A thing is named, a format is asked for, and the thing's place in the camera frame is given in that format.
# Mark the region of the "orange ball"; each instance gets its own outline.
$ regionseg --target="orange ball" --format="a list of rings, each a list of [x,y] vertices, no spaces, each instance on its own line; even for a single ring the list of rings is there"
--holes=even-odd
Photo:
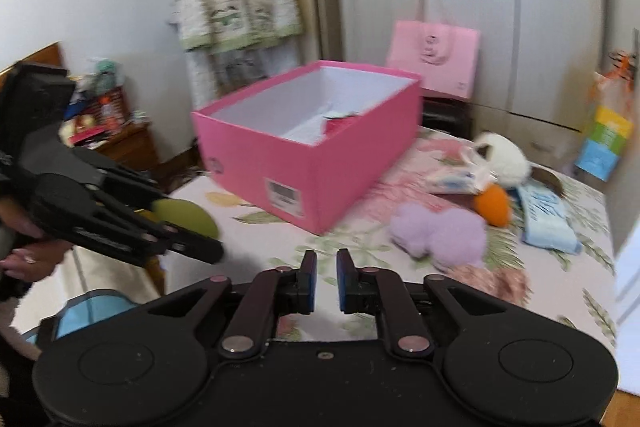
[[[500,185],[489,185],[482,194],[475,196],[474,207],[492,227],[506,227],[511,220],[511,203]]]

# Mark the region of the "purple plush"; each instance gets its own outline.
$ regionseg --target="purple plush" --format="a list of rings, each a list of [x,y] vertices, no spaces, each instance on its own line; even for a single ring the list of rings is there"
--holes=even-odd
[[[389,222],[392,240],[411,257],[431,254],[437,268],[481,264],[486,223],[464,208],[433,212],[419,203],[403,203]]]

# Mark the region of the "pink shoebox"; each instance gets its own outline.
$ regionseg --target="pink shoebox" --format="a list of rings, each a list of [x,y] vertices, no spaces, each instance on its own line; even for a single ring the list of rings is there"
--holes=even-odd
[[[320,61],[193,113],[212,179],[321,235],[414,142],[420,76]],[[357,113],[324,136],[325,116]]]

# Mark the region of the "human hand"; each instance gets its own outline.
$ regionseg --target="human hand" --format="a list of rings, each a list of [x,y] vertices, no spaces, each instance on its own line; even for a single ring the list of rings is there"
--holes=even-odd
[[[16,248],[0,267],[9,277],[27,282],[40,281],[53,273],[72,245],[60,239],[45,238],[44,232],[29,218],[25,210],[12,198],[0,198],[0,221],[23,235],[39,239],[25,247]]]

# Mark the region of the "wooden headboard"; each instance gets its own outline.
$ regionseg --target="wooden headboard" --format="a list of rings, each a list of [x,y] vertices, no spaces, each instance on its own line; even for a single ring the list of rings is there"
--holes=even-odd
[[[57,66],[59,68],[63,68],[65,66],[65,60],[62,57],[62,50],[60,49],[59,42],[54,42],[53,44],[50,44],[46,48],[42,48],[41,50],[36,51],[28,57],[24,57],[22,60],[25,62],[37,62],[39,64],[46,64],[47,66]],[[0,89],[2,88],[2,84],[4,84],[4,80],[9,74],[9,71],[11,71],[11,68],[12,66],[9,66],[4,71],[0,71]]]

